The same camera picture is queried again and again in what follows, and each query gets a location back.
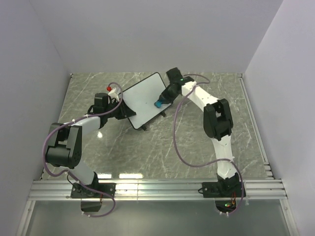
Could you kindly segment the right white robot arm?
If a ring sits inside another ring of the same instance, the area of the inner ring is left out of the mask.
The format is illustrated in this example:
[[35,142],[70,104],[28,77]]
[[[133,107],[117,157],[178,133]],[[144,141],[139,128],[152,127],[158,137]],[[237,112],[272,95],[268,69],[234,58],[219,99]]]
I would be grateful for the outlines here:
[[[210,80],[203,75],[187,74],[170,80],[170,84],[160,94],[158,100],[154,103],[157,108],[163,104],[171,104],[182,95],[183,100],[177,105],[173,120],[173,145],[179,159],[187,166],[201,168],[217,163],[217,190],[224,197],[234,192],[235,185],[242,179],[241,174],[233,162],[231,148],[231,133],[233,128],[233,119],[229,103],[226,99],[218,99],[205,91],[201,85],[209,84]],[[203,129],[206,135],[211,139],[216,160],[206,164],[190,164],[180,155],[176,143],[176,119],[177,113],[185,100],[190,100],[203,112]]]

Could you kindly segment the small white whiteboard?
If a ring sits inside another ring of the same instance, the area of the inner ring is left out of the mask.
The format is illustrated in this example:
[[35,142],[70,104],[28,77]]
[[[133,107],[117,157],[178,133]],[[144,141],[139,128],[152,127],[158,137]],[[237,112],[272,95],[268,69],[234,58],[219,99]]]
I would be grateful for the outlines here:
[[124,102],[136,112],[128,118],[134,129],[141,128],[170,106],[162,104],[157,108],[154,105],[165,88],[162,77],[156,72],[123,91]]

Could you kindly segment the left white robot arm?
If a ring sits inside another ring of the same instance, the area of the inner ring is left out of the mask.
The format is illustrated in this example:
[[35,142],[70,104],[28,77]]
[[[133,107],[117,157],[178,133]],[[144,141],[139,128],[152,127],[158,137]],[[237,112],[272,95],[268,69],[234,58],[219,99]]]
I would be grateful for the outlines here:
[[50,126],[42,150],[44,169],[52,177],[70,175],[82,186],[87,197],[97,196],[100,188],[97,174],[81,160],[83,136],[101,129],[110,118],[125,119],[135,115],[123,99],[97,94],[86,115]]

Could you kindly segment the blue whiteboard eraser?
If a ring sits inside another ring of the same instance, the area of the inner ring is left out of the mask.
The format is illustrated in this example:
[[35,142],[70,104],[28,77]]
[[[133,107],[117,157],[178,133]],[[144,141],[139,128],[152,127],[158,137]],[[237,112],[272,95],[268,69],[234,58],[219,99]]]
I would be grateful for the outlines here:
[[162,105],[164,104],[164,102],[162,100],[158,100],[154,103],[154,105],[157,107],[157,108],[161,108]]

